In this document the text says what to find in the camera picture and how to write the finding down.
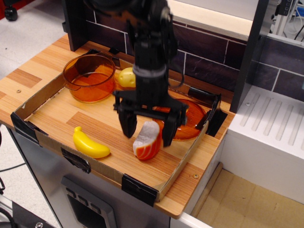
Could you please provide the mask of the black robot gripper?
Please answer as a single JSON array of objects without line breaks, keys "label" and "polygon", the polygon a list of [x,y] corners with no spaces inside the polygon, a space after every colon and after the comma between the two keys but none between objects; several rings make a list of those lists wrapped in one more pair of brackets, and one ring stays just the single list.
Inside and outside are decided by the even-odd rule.
[{"label": "black robot gripper", "polygon": [[114,110],[118,112],[122,131],[131,138],[137,126],[137,116],[164,120],[163,146],[168,147],[180,125],[187,122],[187,105],[173,99],[168,93],[169,71],[166,66],[157,70],[146,70],[133,66],[136,87],[122,87],[114,91]]}]

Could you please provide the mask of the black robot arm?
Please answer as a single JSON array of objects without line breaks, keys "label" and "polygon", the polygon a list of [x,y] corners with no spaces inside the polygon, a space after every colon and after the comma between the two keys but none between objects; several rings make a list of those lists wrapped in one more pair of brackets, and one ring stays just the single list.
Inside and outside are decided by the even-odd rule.
[{"label": "black robot arm", "polygon": [[114,91],[114,109],[119,115],[123,133],[131,138],[137,116],[164,121],[163,145],[168,147],[178,127],[187,121],[187,105],[169,93],[169,63],[176,56],[178,44],[174,35],[170,8],[165,0],[87,0],[95,12],[126,22],[134,51],[133,72],[136,89]]}]

